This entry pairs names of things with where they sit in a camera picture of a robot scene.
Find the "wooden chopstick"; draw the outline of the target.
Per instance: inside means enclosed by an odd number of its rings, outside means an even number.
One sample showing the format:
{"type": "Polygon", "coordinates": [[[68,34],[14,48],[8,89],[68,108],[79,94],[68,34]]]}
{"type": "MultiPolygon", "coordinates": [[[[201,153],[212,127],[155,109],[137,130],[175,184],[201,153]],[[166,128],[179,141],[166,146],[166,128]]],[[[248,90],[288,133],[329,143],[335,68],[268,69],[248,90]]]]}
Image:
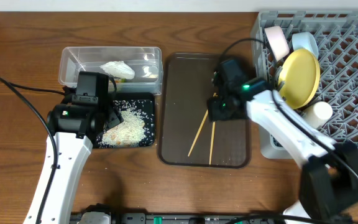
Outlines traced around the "wooden chopstick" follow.
{"type": "Polygon", "coordinates": [[[206,122],[206,118],[208,117],[208,114],[209,114],[209,111],[208,110],[206,110],[206,112],[205,112],[205,114],[204,114],[204,116],[203,116],[203,119],[202,119],[202,121],[201,121],[201,123],[200,123],[200,126],[199,126],[199,128],[198,128],[198,130],[197,130],[197,133],[196,133],[196,135],[195,135],[195,138],[194,138],[194,140],[193,140],[193,142],[192,142],[192,145],[191,145],[191,147],[190,147],[190,150],[189,150],[189,152],[188,152],[188,157],[190,157],[191,156],[191,153],[193,152],[193,149],[194,149],[194,147],[195,147],[195,144],[197,143],[197,140],[198,140],[198,138],[199,138],[199,135],[200,135],[200,133],[201,133],[201,131],[202,131],[202,128],[203,128],[203,126],[204,126],[204,124],[205,124],[205,122],[206,122]]]}
{"type": "Polygon", "coordinates": [[[215,129],[216,129],[216,122],[214,121],[212,123],[212,128],[211,128],[211,141],[210,141],[210,148],[209,148],[209,165],[212,164],[215,129]]]}

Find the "white napkin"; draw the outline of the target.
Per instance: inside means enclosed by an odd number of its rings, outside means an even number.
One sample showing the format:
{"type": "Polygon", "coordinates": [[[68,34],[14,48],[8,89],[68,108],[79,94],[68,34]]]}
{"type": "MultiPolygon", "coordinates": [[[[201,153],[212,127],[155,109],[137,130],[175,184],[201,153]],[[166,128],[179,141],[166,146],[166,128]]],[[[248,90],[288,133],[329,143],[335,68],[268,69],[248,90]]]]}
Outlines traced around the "white napkin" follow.
{"type": "Polygon", "coordinates": [[[128,80],[135,77],[135,71],[123,61],[108,62],[101,65],[100,68],[112,77],[128,80]]]}

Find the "yellow plate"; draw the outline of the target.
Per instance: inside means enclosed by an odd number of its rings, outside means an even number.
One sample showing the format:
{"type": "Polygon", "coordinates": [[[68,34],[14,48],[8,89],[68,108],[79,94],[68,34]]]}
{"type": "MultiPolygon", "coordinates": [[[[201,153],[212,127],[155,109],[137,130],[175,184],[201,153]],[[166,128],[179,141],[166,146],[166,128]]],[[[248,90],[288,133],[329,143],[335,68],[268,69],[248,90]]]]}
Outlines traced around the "yellow plate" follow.
{"type": "Polygon", "coordinates": [[[314,97],[320,81],[319,62],[306,49],[292,52],[282,65],[278,84],[279,94],[292,109],[307,105],[314,97]]]}

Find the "pink bowl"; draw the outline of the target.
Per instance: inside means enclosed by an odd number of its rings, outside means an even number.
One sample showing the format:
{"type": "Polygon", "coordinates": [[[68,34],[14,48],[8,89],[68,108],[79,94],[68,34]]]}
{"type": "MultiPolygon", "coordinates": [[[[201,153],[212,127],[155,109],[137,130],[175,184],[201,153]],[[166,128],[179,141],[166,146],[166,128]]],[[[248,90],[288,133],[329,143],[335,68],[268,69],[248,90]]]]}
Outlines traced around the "pink bowl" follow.
{"type": "Polygon", "coordinates": [[[265,28],[264,31],[275,60],[279,61],[287,56],[290,49],[282,28],[279,26],[273,26],[265,28]]]}

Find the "light blue bowl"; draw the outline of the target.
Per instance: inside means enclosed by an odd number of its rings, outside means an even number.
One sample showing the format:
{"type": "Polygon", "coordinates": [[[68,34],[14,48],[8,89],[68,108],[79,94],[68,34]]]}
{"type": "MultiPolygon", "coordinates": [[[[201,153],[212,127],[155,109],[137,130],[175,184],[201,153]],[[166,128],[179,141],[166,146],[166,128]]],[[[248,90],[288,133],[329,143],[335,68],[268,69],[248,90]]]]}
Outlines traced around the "light blue bowl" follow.
{"type": "Polygon", "coordinates": [[[293,34],[291,37],[293,50],[306,49],[316,58],[319,57],[319,50],[314,36],[310,32],[293,34]]]}

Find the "pale green cup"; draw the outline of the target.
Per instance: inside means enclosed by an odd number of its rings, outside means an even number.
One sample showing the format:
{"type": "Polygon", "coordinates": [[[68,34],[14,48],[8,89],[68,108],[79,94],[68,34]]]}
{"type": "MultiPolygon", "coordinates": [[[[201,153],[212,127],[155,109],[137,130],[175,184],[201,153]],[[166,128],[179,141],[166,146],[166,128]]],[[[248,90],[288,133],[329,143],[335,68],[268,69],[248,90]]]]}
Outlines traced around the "pale green cup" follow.
{"type": "Polygon", "coordinates": [[[333,115],[330,104],[319,101],[303,111],[302,118],[312,127],[318,129],[322,127],[333,115]]]}

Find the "green yellow snack wrapper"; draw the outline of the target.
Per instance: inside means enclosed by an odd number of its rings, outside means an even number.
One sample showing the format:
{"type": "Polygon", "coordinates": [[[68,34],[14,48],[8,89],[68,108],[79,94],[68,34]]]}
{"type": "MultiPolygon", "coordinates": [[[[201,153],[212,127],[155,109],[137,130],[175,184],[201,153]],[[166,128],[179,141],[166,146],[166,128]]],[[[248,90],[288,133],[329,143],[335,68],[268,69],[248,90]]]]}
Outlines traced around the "green yellow snack wrapper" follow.
{"type": "Polygon", "coordinates": [[[114,78],[114,81],[116,83],[125,83],[127,80],[126,79],[123,79],[123,78],[114,78]]]}

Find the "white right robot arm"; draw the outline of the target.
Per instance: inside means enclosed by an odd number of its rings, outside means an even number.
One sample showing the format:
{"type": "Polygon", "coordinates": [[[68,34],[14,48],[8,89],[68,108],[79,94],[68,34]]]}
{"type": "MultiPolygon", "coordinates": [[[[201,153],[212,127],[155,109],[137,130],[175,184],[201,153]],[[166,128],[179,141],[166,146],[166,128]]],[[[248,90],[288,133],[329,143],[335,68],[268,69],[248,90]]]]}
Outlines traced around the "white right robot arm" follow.
{"type": "Polygon", "coordinates": [[[308,125],[263,78],[250,79],[235,59],[221,59],[207,100],[210,121],[249,119],[268,131],[301,170],[298,200],[281,214],[250,215],[282,223],[352,223],[342,212],[358,203],[358,147],[308,125]]]}

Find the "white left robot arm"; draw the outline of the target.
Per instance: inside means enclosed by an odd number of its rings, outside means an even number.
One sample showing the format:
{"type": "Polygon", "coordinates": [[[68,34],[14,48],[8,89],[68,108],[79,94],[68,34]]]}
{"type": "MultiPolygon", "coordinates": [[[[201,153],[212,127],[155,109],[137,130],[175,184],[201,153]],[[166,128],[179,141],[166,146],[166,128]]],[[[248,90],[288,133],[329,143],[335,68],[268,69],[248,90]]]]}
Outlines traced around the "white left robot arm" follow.
{"type": "Polygon", "coordinates": [[[96,138],[122,123],[114,78],[80,72],[73,92],[47,116],[45,160],[25,223],[68,223],[79,179],[96,138]]]}

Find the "grey dishwasher rack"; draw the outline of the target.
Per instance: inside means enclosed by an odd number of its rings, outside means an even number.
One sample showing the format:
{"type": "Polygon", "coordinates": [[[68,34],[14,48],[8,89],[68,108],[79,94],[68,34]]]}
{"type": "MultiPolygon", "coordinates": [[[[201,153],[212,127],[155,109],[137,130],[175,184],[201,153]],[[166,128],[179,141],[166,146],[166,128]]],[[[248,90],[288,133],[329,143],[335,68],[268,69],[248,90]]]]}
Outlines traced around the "grey dishwasher rack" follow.
{"type": "Polygon", "coordinates": [[[337,142],[358,146],[358,11],[261,11],[250,32],[266,40],[265,28],[279,26],[287,41],[309,32],[316,40],[321,79],[312,103],[333,109],[319,130],[337,142]]]}

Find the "clear plastic bin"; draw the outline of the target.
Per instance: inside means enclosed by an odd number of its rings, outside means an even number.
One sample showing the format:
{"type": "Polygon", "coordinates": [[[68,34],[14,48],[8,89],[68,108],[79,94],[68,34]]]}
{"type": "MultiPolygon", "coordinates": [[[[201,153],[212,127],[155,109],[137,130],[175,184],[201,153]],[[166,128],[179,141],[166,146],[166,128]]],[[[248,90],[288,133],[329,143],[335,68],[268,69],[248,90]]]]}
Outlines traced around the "clear plastic bin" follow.
{"type": "Polygon", "coordinates": [[[135,77],[125,83],[116,83],[118,92],[162,92],[163,62],[158,47],[66,47],[60,61],[58,81],[75,88],[80,72],[105,73],[100,66],[123,61],[135,71],[135,77]]]}

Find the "brown serving tray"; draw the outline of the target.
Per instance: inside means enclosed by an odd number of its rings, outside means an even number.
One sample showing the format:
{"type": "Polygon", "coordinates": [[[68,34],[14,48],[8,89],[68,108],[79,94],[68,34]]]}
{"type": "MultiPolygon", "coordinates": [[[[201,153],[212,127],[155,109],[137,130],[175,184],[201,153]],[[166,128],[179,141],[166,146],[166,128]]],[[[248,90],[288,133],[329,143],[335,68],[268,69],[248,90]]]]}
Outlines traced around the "brown serving tray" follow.
{"type": "Polygon", "coordinates": [[[215,93],[211,80],[218,64],[214,54],[172,54],[165,79],[161,137],[158,156],[168,165],[238,169],[250,161],[250,124],[246,120],[218,121],[214,135],[212,164],[209,148],[212,122],[208,117],[197,143],[188,152],[215,93]]]}

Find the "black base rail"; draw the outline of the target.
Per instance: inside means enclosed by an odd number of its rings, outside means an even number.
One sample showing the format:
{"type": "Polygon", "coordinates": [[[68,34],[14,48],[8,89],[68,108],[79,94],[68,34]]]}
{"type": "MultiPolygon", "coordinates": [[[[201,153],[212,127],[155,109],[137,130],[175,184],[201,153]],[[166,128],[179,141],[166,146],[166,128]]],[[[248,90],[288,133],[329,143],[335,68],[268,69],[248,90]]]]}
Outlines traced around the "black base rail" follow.
{"type": "Polygon", "coordinates": [[[130,213],[119,213],[109,205],[97,203],[90,205],[78,213],[72,213],[69,224],[81,223],[86,212],[104,212],[110,215],[112,224],[225,224],[238,220],[242,215],[213,215],[213,214],[180,214],[180,213],[148,213],[146,210],[130,210],[130,213]]]}

